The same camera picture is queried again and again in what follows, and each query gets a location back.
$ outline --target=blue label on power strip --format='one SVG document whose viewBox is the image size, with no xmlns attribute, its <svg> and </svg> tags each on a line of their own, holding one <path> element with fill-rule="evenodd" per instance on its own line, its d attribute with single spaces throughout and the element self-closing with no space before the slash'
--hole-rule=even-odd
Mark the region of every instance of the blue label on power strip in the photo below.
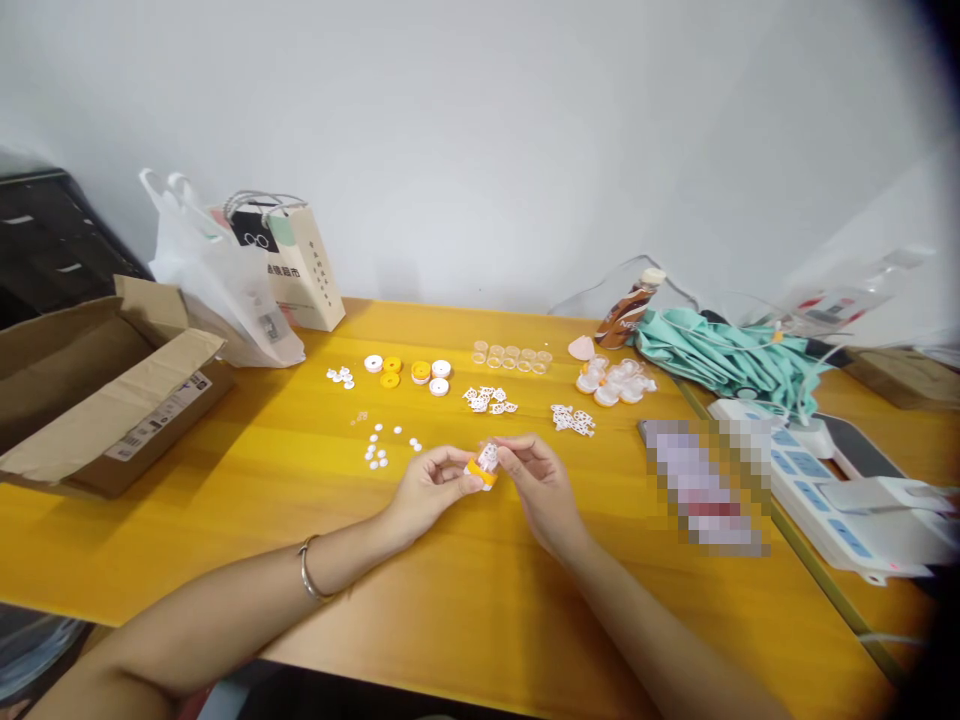
<svg viewBox="0 0 960 720">
<path fill-rule="evenodd" d="M 850 549 L 853 550 L 860 557 L 872 558 L 873 555 L 870 554 L 870 551 L 867 550 L 859 540 L 857 536 L 850 532 L 850 528 L 844 525 L 839 520 L 833 518 L 830 519 L 830 527 L 837 531 L 837 534 L 844 539 L 847 545 L 850 546 Z"/>
</svg>

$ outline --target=bracelet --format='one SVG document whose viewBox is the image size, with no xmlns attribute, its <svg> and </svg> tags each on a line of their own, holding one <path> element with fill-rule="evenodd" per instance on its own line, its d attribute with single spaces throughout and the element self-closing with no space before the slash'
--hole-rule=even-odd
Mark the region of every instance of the bracelet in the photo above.
<svg viewBox="0 0 960 720">
<path fill-rule="evenodd" d="M 313 540 L 316 540 L 318 537 L 320 536 L 311 535 L 304 540 L 303 545 L 301 545 L 300 549 L 297 550 L 297 555 L 300 556 L 300 577 L 303 578 L 303 586 L 307 589 L 307 594 L 317 602 L 326 604 L 333 600 L 336 593 L 334 593 L 334 595 L 324 595 L 322 592 L 317 590 L 316 586 L 313 584 L 313 581 L 310 580 L 310 575 L 307 573 L 307 548 L 310 547 L 310 543 Z"/>
</svg>

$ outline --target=yellow table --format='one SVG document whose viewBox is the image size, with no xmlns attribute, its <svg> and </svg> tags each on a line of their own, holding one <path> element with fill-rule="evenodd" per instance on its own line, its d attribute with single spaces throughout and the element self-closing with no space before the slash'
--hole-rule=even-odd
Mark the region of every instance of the yellow table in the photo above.
<svg viewBox="0 0 960 720">
<path fill-rule="evenodd" d="M 424 445 L 475 447 L 537 431 L 566 461 L 597 538 L 680 619 L 754 673 L 797 717 L 874 716 L 890 687 L 783 537 L 772 556 L 701 557 L 667 529 L 646 473 L 641 418 L 693 418 L 677 387 L 609 410 L 573 387 L 566 345 L 585 320 L 350 300 L 332 334 L 301 333 L 306 363 L 237 372 L 238 387 L 122 498 L 93 502 L 0 487 L 0 600 L 119 625 L 217 565 L 299 542 L 382 508 Z M 543 376 L 470 362 L 474 340 L 547 349 Z M 363 370 L 399 355 L 396 390 Z M 409 364 L 446 358 L 452 391 L 414 386 Z M 344 390 L 328 367 L 353 368 Z M 520 409 L 477 415 L 469 386 Z M 585 408 L 596 436 L 556 432 L 549 406 Z M 358 421 L 358 413 L 369 418 Z M 374 423 L 390 465 L 363 460 Z M 267 648 L 271 659 L 549 717 L 647 717 L 652 705 L 558 565 L 531 537 L 515 488 L 465 499 L 411 550 Z"/>
<path fill-rule="evenodd" d="M 695 405 L 716 397 L 698 385 L 684 384 Z M 901 410 L 840 370 L 821 376 L 814 393 L 820 410 L 849 420 L 862 430 L 908 476 L 933 485 L 955 485 L 960 477 L 960 414 Z M 833 463 L 835 473 L 843 477 Z M 781 510 L 778 524 L 831 598 L 851 629 L 860 636 L 875 633 L 922 639 L 935 602 L 907 578 L 890 578 L 887 587 L 868 584 L 859 575 L 830 567 Z M 916 661 L 919 649 L 899 642 L 871 641 L 867 649 L 893 679 Z"/>
</svg>

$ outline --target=box flap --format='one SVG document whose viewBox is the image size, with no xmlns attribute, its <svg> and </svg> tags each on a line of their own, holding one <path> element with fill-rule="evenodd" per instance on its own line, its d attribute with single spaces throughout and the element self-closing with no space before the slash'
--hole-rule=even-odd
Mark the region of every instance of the box flap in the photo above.
<svg viewBox="0 0 960 720">
<path fill-rule="evenodd" d="M 223 340 L 186 330 L 0 456 L 0 473 L 56 483 L 120 440 L 210 360 Z"/>
<path fill-rule="evenodd" d="M 176 285 L 161 285 L 125 275 L 114 275 L 113 282 L 117 295 L 123 299 L 120 307 L 123 317 L 157 345 L 173 340 L 190 327 L 187 309 Z"/>
</svg>

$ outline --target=brown box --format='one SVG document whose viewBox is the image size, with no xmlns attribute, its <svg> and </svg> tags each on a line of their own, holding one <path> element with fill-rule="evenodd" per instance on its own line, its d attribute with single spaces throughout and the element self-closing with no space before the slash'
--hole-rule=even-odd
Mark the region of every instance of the brown box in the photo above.
<svg viewBox="0 0 960 720">
<path fill-rule="evenodd" d="M 960 409 L 960 377 L 913 350 L 848 348 L 844 372 L 904 410 Z"/>
<path fill-rule="evenodd" d="M 0 481 L 116 497 L 233 386 L 176 287 L 115 280 L 0 332 Z"/>
</svg>

